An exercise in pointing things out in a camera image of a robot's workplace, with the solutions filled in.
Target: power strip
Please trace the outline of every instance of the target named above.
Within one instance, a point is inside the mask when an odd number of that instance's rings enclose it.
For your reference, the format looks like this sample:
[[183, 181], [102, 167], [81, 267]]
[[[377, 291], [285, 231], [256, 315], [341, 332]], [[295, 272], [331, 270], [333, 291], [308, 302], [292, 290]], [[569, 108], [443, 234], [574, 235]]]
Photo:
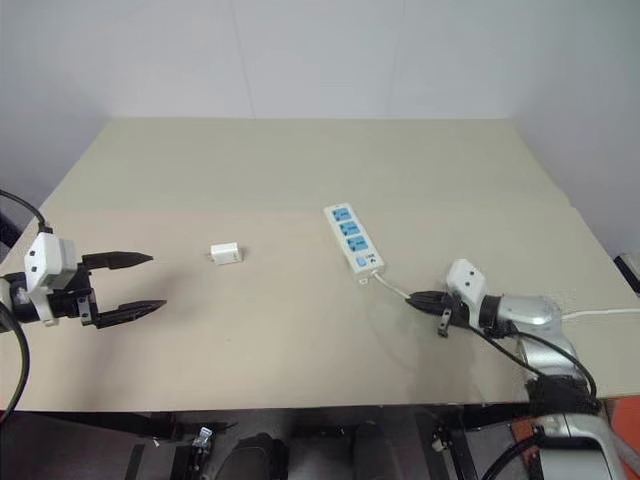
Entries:
[[351, 267], [359, 279], [371, 272], [384, 270], [384, 261], [373, 245], [367, 231], [348, 203], [330, 205], [324, 209], [331, 230]]

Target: floor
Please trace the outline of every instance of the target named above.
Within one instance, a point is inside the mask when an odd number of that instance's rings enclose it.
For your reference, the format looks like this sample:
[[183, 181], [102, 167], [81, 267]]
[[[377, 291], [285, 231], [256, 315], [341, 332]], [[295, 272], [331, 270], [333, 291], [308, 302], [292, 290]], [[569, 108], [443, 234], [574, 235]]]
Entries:
[[[349, 441], [323, 438], [289, 438], [293, 425], [355, 425], [367, 420], [378, 423], [392, 444], [404, 480], [429, 480], [422, 444], [415, 423], [414, 407], [354, 407], [313, 410], [245, 410], [187, 412], [180, 421], [238, 422], [215, 438], [214, 453], [204, 478], [213, 479], [226, 455], [241, 438], [267, 432], [283, 438], [290, 448], [291, 480], [350, 480]], [[484, 429], [468, 435], [478, 473], [513, 442], [506, 426]], [[169, 478], [176, 443], [161, 442], [130, 434], [44, 418], [19, 412], [7, 424], [0, 438], [2, 479], [91, 480], [125, 479], [135, 445], [145, 445], [137, 480]], [[524, 467], [514, 462], [504, 478], [524, 479]], [[449, 462], [450, 478], [455, 478]]]

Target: table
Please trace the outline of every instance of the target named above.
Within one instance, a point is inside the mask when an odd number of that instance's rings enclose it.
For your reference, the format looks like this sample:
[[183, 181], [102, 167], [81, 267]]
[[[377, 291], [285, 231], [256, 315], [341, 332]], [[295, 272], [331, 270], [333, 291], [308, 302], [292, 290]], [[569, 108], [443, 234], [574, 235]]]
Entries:
[[[43, 206], [78, 255], [154, 262], [92, 277], [100, 309], [153, 315], [104, 330], [29, 324], [19, 405], [176, 411], [525, 400], [517, 366], [346, 266], [322, 208], [350, 202], [389, 281], [442, 288], [456, 258], [490, 291], [548, 294], [565, 311], [638, 299], [509, 121], [117, 119]], [[2, 265], [22, 270], [33, 223]], [[242, 263], [216, 266], [211, 244]], [[640, 320], [584, 317], [564, 331], [602, 396], [640, 393]], [[19, 371], [0, 337], [2, 398]]]

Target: white power adapter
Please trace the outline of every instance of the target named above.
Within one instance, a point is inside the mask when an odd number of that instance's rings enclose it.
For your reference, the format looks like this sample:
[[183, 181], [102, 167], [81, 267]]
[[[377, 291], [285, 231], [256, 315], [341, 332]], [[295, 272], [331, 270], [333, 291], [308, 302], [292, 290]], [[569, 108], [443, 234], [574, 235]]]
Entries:
[[216, 265], [241, 262], [242, 252], [237, 242], [211, 245], [211, 259]]

